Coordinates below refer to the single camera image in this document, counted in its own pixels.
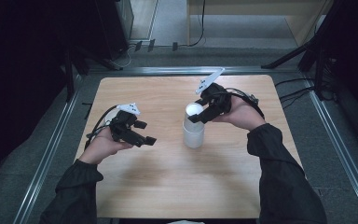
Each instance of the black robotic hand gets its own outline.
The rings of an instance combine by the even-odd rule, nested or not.
[[[191,120],[193,123],[199,121],[201,121],[202,123],[206,123],[221,114],[228,113],[231,109],[232,95],[240,97],[243,101],[252,106],[262,118],[264,118],[263,112],[258,107],[258,100],[253,95],[248,95],[243,91],[238,91],[236,89],[225,89],[224,87],[216,83],[212,83],[207,89],[205,89],[201,93],[201,99],[196,101],[196,103],[200,105],[208,104],[208,107],[198,115],[192,115],[188,117],[188,119]]]
[[[121,139],[137,147],[141,145],[153,146],[155,144],[156,138],[141,136],[131,129],[132,125],[134,128],[144,129],[147,123],[137,120],[136,116],[131,113],[118,111],[117,115],[109,123],[113,140],[118,142]]]

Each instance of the wooden table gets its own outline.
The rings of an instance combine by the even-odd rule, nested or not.
[[[208,122],[202,147],[183,143],[186,105],[203,77],[109,77],[101,81],[76,157],[86,133],[112,105],[135,102],[143,136],[155,145],[120,151],[98,167],[98,217],[255,218],[259,216],[259,159],[247,153],[247,132]],[[269,76],[221,76],[216,83],[254,94],[266,121],[280,128],[283,143],[300,163],[296,146]]]

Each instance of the hand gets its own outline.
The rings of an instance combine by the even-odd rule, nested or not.
[[[228,113],[220,115],[212,121],[231,123],[249,131],[266,123],[253,107],[238,96],[231,96],[231,110]]]
[[[79,160],[89,164],[99,164],[106,157],[115,155],[120,150],[132,147],[133,145],[129,143],[115,142],[110,128],[104,128],[95,136],[91,144],[79,157]]]

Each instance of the black sleeve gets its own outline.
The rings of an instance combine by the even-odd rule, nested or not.
[[[39,223],[97,223],[95,186],[101,180],[97,165],[76,160],[57,184]]]
[[[260,223],[327,222],[321,200],[283,145],[279,129],[264,124],[252,130],[248,152],[260,158]]]

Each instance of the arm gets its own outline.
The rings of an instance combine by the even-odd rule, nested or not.
[[[103,176],[97,171],[101,161],[118,151],[131,148],[113,141],[105,128],[69,167],[56,187],[56,196],[40,217],[39,223],[97,223],[95,186]]]
[[[267,124],[238,97],[231,111],[214,121],[249,130],[248,152],[260,158],[261,223],[326,223],[323,205],[304,171],[282,143],[279,129]]]

